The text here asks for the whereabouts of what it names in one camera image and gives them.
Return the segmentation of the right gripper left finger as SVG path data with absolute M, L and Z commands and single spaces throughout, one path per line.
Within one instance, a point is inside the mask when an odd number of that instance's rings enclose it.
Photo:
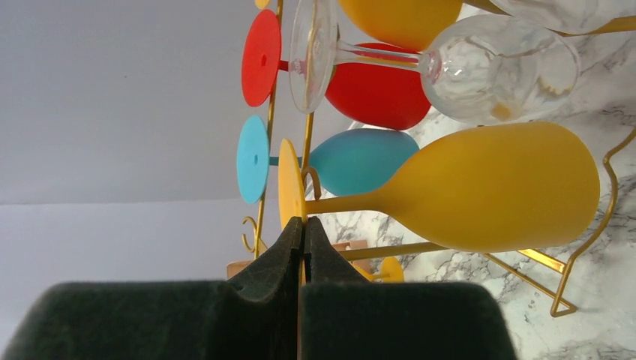
M 3 359 L 295 359 L 304 224 L 229 280 L 67 282 L 19 324 Z

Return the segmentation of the yellow plastic wine glass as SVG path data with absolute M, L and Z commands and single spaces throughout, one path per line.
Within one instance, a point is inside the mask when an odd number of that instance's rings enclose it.
M 380 273 L 371 274 L 359 265 L 351 262 L 352 267 L 365 279 L 371 282 L 401 283 L 404 282 L 404 270 L 400 261 L 393 256 L 386 257 L 380 264 Z

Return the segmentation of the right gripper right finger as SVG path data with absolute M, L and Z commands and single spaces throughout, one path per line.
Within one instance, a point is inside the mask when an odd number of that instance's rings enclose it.
M 303 359 L 514 359 L 500 308 L 466 282 L 374 283 L 305 226 L 310 280 L 300 291 Z

